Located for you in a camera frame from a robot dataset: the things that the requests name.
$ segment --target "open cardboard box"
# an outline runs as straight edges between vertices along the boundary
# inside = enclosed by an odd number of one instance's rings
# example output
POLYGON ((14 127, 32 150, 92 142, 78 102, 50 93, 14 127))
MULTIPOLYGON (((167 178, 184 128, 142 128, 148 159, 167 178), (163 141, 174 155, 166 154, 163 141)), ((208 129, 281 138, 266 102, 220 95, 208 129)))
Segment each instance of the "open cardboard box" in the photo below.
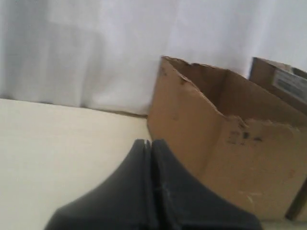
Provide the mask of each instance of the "open cardboard box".
MULTIPOLYGON (((306 72, 287 64, 254 57, 249 80, 307 115, 306 72)), ((307 180, 291 205, 287 217, 307 221, 307 180)))
POLYGON ((205 186, 282 219, 306 178, 307 116, 237 73, 162 57, 148 128, 205 186))

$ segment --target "white curtain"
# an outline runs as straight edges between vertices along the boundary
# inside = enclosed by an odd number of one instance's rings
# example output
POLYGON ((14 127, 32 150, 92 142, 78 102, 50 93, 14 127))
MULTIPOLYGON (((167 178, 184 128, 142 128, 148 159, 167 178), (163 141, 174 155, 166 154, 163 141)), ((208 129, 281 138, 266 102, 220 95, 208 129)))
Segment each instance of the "white curtain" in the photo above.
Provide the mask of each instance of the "white curtain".
POLYGON ((307 70, 306 0, 0 0, 0 97, 146 114, 159 58, 307 70))

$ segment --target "black plastic object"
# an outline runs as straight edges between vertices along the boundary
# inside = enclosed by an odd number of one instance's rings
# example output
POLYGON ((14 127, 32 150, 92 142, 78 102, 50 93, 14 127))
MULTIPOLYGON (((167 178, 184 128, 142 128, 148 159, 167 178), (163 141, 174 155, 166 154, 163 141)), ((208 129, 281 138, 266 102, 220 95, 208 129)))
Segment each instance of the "black plastic object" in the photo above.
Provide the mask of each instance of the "black plastic object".
POLYGON ((60 208, 45 229, 157 229, 150 157, 149 142, 136 140, 125 160, 104 183, 60 208))
POLYGON ((136 140, 99 187, 60 208, 46 230, 260 230, 259 221, 205 188, 163 140, 136 140))
POLYGON ((152 144, 155 197, 163 202, 161 229, 260 230, 258 219, 203 186, 176 159, 163 140, 152 144))

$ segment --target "label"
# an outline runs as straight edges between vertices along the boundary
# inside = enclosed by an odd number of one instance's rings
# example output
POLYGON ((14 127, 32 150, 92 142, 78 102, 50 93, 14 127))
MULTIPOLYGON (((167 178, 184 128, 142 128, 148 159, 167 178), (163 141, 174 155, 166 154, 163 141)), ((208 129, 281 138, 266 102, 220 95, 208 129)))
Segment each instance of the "label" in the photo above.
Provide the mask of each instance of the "label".
POLYGON ((277 69, 273 86, 307 104, 307 80, 305 78, 277 69))

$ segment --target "torn cardboard edge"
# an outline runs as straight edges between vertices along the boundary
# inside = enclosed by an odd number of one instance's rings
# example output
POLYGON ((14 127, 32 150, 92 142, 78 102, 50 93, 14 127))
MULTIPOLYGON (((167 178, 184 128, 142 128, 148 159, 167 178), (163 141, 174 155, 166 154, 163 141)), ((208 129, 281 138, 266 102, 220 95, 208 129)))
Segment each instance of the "torn cardboard edge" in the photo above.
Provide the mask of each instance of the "torn cardboard edge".
MULTIPOLYGON (((219 111, 219 109, 217 108, 217 106, 212 103, 207 96, 200 90, 200 88, 189 78, 187 78, 186 76, 184 76, 180 71, 178 71, 178 69, 173 65, 173 61, 177 61, 180 62, 179 64, 184 64, 187 65, 189 67, 193 67, 193 66, 200 66, 200 67, 205 67, 205 68, 213 68, 213 69, 222 69, 225 71, 225 74, 227 75, 228 73, 234 73, 237 74, 229 69, 223 69, 223 68, 219 68, 219 67, 215 67, 215 66, 211 66, 211 65, 206 65, 206 64, 199 64, 199 63, 188 63, 185 60, 179 59, 179 58, 173 58, 173 57, 169 57, 169 56, 161 56, 161 59, 165 59, 169 62, 169 64, 173 67, 173 71, 176 72, 176 74, 185 82, 189 83, 195 90, 196 92, 207 102, 209 103, 214 109, 215 111, 218 113, 218 115, 222 116, 224 119, 226 120, 236 120, 236 122, 238 124, 242 124, 244 127, 248 128, 248 123, 251 122, 261 122, 264 126, 274 126, 274 127, 282 127, 285 129, 289 129, 292 132, 297 132, 302 128, 306 128, 307 129, 307 119, 306 119, 306 125, 305 126, 294 126, 292 124, 289 124, 287 122, 281 123, 281 122, 276 122, 270 119, 267 120, 262 120, 262 119, 256 119, 256 118, 247 118, 247 119, 242 119, 239 115, 224 115, 223 113, 221 113, 219 111)), ((278 62, 273 62, 273 61, 269 61, 269 60, 265 60, 265 59, 261 59, 263 61, 268 61, 268 64, 274 66, 274 67, 278 67, 278 62)), ((255 86, 257 86, 257 84, 249 81, 250 84, 253 84, 255 86)), ((265 89, 259 87, 258 88, 259 91, 265 91, 265 89)), ((282 99, 280 99, 279 97, 269 93, 271 97, 274 97, 275 100, 279 101, 279 103, 283 104, 284 106, 289 106, 286 102, 284 102, 282 99)), ((300 113, 301 116, 305 116, 302 112, 300 111, 296 111, 297 113, 300 113)))

